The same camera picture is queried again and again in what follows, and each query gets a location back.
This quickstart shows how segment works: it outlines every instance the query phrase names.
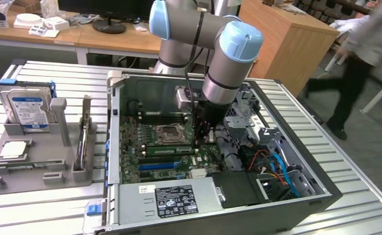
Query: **wooden cabinet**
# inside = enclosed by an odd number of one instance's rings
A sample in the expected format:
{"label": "wooden cabinet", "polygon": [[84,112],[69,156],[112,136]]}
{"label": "wooden cabinet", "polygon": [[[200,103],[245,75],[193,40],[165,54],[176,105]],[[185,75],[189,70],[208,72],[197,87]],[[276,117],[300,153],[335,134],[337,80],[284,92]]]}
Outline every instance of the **wooden cabinet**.
{"label": "wooden cabinet", "polygon": [[280,80],[296,96],[335,40],[337,31],[309,15],[291,13],[260,0],[243,0],[240,19],[263,33],[249,77]]}

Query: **hard drive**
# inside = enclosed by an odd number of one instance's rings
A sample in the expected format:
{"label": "hard drive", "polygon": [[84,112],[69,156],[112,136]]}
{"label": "hard drive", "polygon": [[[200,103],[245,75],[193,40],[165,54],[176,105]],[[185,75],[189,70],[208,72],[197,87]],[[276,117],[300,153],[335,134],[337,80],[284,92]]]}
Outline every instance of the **hard drive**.
{"label": "hard drive", "polygon": [[54,83],[0,80],[0,101],[9,123],[21,125],[24,132],[49,132],[56,115],[49,108]]}

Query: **cardboard box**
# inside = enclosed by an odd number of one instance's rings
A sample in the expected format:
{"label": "cardboard box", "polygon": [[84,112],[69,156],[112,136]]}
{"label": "cardboard box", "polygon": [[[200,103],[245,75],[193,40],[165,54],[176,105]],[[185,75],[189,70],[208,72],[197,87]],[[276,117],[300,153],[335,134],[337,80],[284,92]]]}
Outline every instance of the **cardboard box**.
{"label": "cardboard box", "polygon": [[18,13],[32,13],[40,9],[40,0],[14,0],[9,7],[9,11]]}

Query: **person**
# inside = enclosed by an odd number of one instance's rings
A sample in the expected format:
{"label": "person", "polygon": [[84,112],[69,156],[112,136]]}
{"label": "person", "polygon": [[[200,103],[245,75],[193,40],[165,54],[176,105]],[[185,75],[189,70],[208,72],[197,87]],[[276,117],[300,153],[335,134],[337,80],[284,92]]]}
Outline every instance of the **person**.
{"label": "person", "polygon": [[347,139],[344,123],[361,93],[365,79],[373,66],[382,60],[382,3],[373,10],[368,21],[357,27],[345,40],[345,43],[336,51],[339,55],[348,55],[341,77],[311,78],[304,89],[305,98],[309,92],[328,89],[339,91],[339,101],[327,121],[327,127],[340,140]]}

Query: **motherboard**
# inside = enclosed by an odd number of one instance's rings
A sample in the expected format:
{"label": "motherboard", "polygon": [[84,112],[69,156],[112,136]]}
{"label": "motherboard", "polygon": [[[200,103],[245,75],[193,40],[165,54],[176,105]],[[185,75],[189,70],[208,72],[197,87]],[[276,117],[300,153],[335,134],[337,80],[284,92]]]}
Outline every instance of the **motherboard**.
{"label": "motherboard", "polygon": [[122,116],[120,136],[122,184],[205,177],[221,170],[216,145],[190,148],[192,126],[184,115]]}

